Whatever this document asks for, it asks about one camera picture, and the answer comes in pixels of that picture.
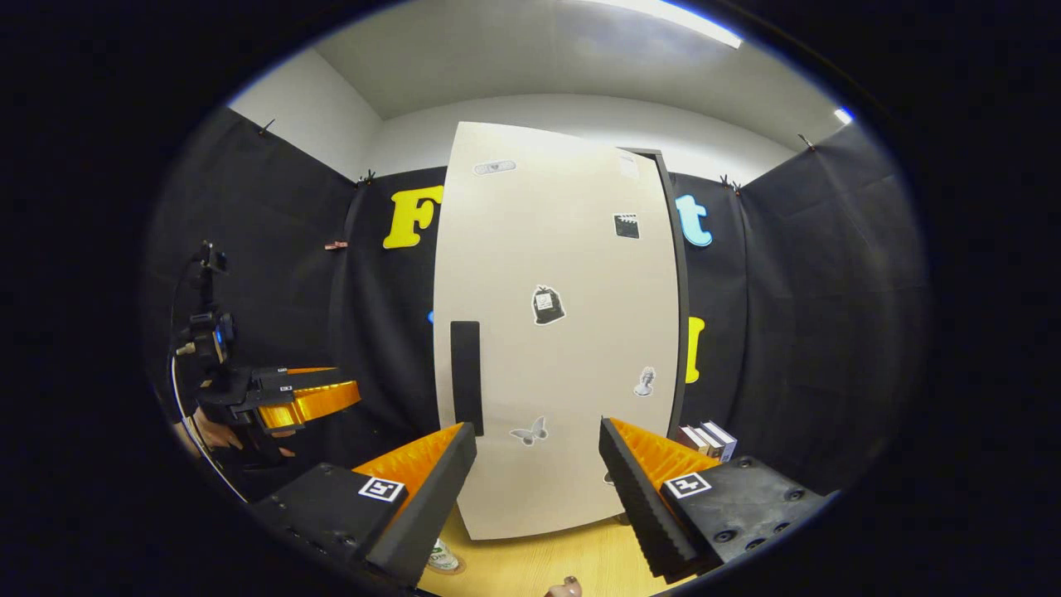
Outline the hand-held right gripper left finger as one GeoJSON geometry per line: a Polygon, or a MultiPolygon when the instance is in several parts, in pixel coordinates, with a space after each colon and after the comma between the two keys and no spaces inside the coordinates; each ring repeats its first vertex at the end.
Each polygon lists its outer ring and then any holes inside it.
{"type": "Polygon", "coordinates": [[[251,503],[274,535],[361,585],[413,590],[477,457],[462,422],[356,468],[319,464],[251,503]]]}

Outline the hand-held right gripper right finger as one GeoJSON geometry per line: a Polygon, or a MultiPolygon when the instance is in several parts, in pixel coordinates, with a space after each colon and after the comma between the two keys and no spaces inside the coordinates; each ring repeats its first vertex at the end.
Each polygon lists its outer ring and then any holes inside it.
{"type": "Polygon", "coordinates": [[[668,583],[747,560],[832,502],[756,458],[724,464],[615,417],[601,420],[598,451],[649,570],[668,583]]]}

